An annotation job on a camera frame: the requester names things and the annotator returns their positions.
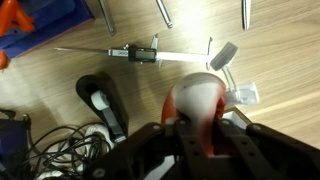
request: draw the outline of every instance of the orange object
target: orange object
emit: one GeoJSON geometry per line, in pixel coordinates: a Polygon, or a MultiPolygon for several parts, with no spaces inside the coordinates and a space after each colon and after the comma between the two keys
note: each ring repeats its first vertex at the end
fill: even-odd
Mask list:
{"type": "Polygon", "coordinates": [[[8,66],[8,57],[6,53],[0,50],[0,70],[7,68],[8,66]]]}
{"type": "Polygon", "coordinates": [[[0,37],[3,36],[11,25],[12,18],[17,10],[16,0],[4,0],[0,8],[0,37]]]}
{"type": "Polygon", "coordinates": [[[0,37],[3,36],[10,27],[17,24],[24,32],[31,32],[35,29],[33,26],[34,19],[29,17],[21,8],[17,0],[4,0],[0,8],[0,37]]]}
{"type": "Polygon", "coordinates": [[[31,32],[34,30],[32,25],[33,18],[30,18],[21,8],[20,4],[17,4],[17,11],[15,18],[23,32],[31,32]]]}

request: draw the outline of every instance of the wood grain surface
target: wood grain surface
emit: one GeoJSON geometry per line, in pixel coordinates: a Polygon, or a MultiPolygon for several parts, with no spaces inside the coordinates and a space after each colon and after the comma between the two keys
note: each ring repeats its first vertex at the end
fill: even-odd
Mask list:
{"type": "MultiPolygon", "coordinates": [[[[173,22],[167,29],[156,1],[108,0],[117,34],[107,31],[98,1],[88,1],[96,19],[12,59],[0,74],[0,108],[28,113],[33,138],[54,127],[82,125],[98,117],[78,97],[77,80],[105,72],[118,89],[133,133],[159,122],[162,104],[173,84],[204,64],[130,63],[106,54],[55,51],[55,47],[109,49],[135,43],[148,47],[158,33],[159,51],[216,51],[225,43],[239,47],[231,72],[238,84],[255,82],[261,103],[239,106],[253,122],[263,123],[320,148],[320,1],[252,1],[251,26],[242,30],[241,1],[164,0],[173,22]]],[[[221,76],[221,72],[212,72],[221,76]]]]}

